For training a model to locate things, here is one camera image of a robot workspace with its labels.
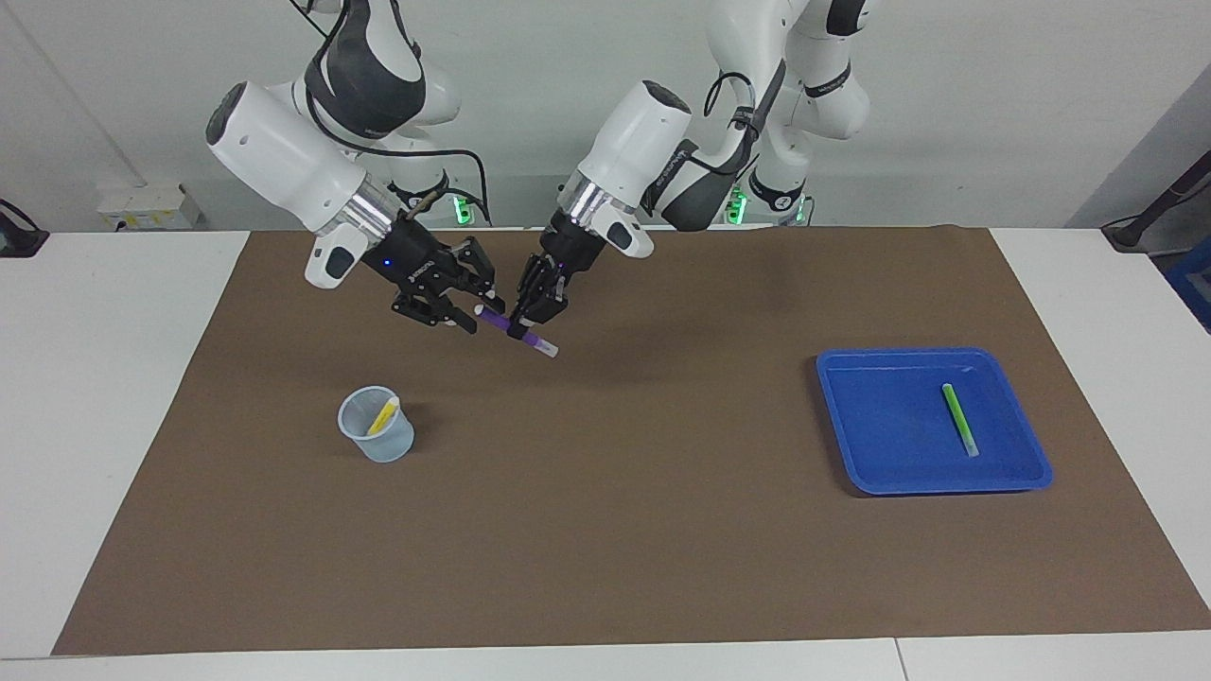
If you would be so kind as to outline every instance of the power outlet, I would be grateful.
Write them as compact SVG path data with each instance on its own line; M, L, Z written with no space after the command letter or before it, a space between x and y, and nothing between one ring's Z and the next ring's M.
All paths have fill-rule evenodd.
M114 231L197 229L206 219L179 184L111 191L102 198L97 212Z

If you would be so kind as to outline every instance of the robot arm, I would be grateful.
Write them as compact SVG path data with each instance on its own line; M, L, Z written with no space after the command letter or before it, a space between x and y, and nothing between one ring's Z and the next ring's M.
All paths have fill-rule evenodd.
M659 211L682 231L711 224L752 160L786 76L787 35L807 5L716 0L707 29L721 71L716 86L729 80L739 105L713 155L700 155L683 138L691 114L676 95L650 81L627 93L559 195L539 240L543 253L530 256L518 285L510 336L521 338L566 309L572 275L587 270L606 242L631 257L650 254L652 241L635 218L638 207Z
M409 154L432 154L432 142L413 126L454 118L459 102L440 71L427 75L436 78L426 78L396 0L345 0L302 79L270 90L236 85L206 136L228 170L316 235L305 268L312 285L334 288L361 261L398 287L395 311L474 333L475 320L448 293L465 291L504 311L492 263L475 239L450 247L413 219L426 196L448 188L444 171L394 167L420 183L406 206L402 190L383 187L350 160L372 144L400 164L420 162Z
M811 0L786 45L787 80L767 119L759 159L741 179L748 210L782 223L794 219L810 165L808 133L849 139L861 130L871 99L853 75L850 39L880 0Z

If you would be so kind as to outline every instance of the plastic measuring cup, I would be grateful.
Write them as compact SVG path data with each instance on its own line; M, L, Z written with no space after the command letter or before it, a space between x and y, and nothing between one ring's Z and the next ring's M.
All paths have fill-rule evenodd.
M367 435L383 406L395 396L390 388L368 385L345 397L340 404L340 411L337 412L337 427L340 428L340 433L352 440L366 458L375 463L390 463L407 454L417 436L412 423L403 416L402 407L395 410L383 430Z

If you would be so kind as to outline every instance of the brown mat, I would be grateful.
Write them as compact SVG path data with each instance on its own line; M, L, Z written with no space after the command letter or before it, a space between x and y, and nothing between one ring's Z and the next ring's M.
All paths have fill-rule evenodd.
M503 288L536 238L483 238ZM655 239L574 284L552 361L397 317L366 268L314 290L309 235L253 235L54 653L1211 628L986 231ZM859 496L814 356L960 344L1055 483ZM388 465L334 424L373 383L419 434Z

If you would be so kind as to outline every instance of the white table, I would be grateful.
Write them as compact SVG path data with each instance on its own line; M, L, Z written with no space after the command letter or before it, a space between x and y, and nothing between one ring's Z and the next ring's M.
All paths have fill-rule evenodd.
M1211 601L1211 418L1189 416L1211 413L1211 337L1147 258L1096 231L993 234ZM56 235L0 261L0 680L1211 679L1211 631L39 659L246 238Z

